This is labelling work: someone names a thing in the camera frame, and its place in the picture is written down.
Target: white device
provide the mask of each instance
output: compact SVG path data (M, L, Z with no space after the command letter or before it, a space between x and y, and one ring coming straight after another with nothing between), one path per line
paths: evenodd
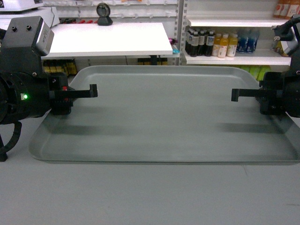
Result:
M0 12L20 12L43 5L43 0L0 0Z
M39 7L37 10L29 10L17 14L0 13L0 28L7 30L12 18L29 16L41 16L49 27L53 27L60 23L55 7Z

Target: table surface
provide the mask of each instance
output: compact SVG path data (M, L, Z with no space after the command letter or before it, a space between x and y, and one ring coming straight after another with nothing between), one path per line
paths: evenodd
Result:
M162 23L59 24L52 30L54 40L44 59L173 53Z
M41 121L0 163L2 225L299 223L300 165L49 164L28 152Z

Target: white table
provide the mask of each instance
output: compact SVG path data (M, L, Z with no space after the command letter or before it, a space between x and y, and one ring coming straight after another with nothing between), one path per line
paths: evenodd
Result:
M162 23L59 24L52 30L52 47L43 59L173 53Z

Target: blue bottle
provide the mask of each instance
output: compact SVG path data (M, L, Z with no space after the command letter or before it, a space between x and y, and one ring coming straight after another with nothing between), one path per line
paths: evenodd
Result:
M255 51L258 38L259 38L259 30L257 29L251 30L248 38L247 48L246 48L247 53L253 53Z
M249 40L250 29L242 29L238 31L238 46L236 51L239 53L245 53L247 50L248 40Z

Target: gray tray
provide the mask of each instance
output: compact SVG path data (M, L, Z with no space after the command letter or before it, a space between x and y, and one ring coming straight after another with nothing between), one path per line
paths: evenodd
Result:
M30 153L52 162L295 164L300 129L264 116L254 98L231 102L232 88L258 88L232 67L94 66L70 84L98 85L68 116L49 114Z

